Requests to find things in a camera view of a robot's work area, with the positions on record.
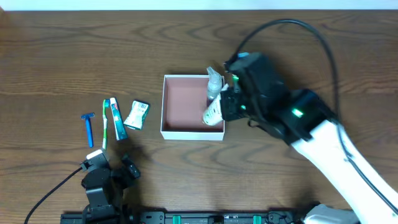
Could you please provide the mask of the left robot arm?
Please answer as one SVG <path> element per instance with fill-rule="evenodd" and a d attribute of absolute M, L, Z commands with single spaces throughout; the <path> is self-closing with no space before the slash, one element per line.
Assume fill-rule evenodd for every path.
<path fill-rule="evenodd" d="M 88 173 L 81 181 L 89 204 L 82 213 L 82 223 L 134 223 L 136 218 L 123 204 L 124 189 L 141 176 L 139 169 L 125 154 L 122 166 L 112 169 L 101 153 L 85 160 L 81 167 Z"/>

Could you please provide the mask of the blue disposable razor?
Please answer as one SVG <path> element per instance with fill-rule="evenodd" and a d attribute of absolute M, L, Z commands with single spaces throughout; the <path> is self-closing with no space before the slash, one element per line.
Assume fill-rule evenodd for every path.
<path fill-rule="evenodd" d="M 94 146 L 93 132 L 92 132 L 91 120 L 90 120 L 94 116 L 95 116 L 94 113 L 87 113 L 87 114 L 81 115 L 81 119 L 85 121 L 86 135 L 87 135 L 89 147 Z"/>

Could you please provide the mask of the white lotion tube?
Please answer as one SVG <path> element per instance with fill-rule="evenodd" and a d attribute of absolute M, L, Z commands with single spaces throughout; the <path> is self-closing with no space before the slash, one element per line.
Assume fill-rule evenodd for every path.
<path fill-rule="evenodd" d="M 223 120 L 221 112 L 221 92 L 227 90 L 228 87 L 229 85 L 226 84 L 205 110 L 203 114 L 203 123 L 205 125 L 216 126 Z"/>

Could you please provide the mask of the clear spray bottle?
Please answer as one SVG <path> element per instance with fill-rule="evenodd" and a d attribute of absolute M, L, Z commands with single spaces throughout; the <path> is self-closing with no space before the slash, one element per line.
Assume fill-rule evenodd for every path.
<path fill-rule="evenodd" d="M 206 71 L 208 72 L 207 98 L 214 100 L 223 87 L 223 79 L 212 67 L 207 67 Z"/>

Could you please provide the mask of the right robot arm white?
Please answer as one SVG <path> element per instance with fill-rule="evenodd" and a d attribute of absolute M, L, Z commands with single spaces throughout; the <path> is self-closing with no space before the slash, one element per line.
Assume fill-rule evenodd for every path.
<path fill-rule="evenodd" d="M 271 88 L 220 93 L 222 118 L 248 118 L 308 159 L 346 200 L 360 223 L 397 223 L 397 192 L 356 149 L 338 119 L 313 91 Z"/>

